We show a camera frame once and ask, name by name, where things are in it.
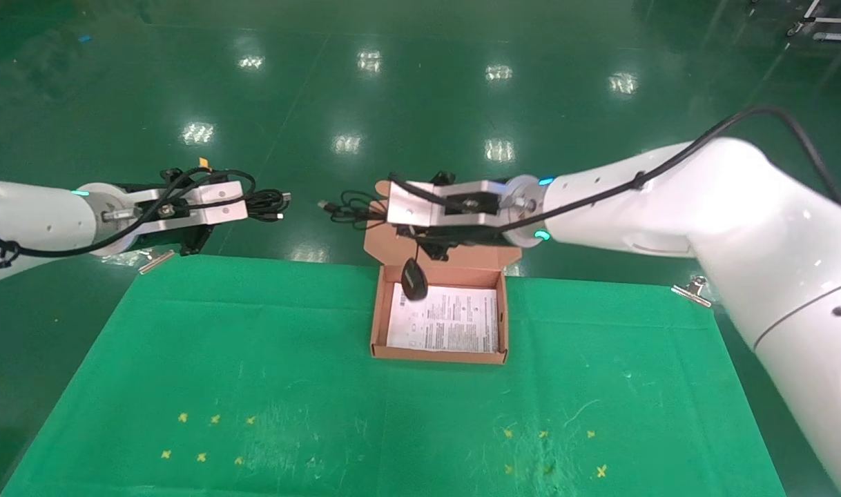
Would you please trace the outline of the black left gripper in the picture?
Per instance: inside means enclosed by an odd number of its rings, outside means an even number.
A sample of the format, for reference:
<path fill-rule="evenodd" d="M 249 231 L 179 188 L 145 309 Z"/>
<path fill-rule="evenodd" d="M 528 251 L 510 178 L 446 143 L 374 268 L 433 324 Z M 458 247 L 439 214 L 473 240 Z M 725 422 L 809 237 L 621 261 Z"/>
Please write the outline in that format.
<path fill-rule="evenodd" d="M 198 224 L 157 233 L 146 233 L 135 238 L 131 248 L 134 251 L 154 249 L 158 246 L 174 246 L 175 254 L 190 257 L 199 254 L 213 233 L 211 224 Z"/>

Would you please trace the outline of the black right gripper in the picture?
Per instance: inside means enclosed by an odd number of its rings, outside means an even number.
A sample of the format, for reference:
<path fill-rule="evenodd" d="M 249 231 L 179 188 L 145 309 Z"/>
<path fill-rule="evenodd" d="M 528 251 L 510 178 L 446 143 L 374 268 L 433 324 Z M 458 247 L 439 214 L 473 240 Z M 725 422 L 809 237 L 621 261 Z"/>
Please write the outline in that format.
<path fill-rule="evenodd" d="M 409 226 L 397 224 L 396 234 L 418 243 L 429 259 L 446 262 L 459 246 L 511 246 L 503 235 L 490 235 L 481 226 Z"/>

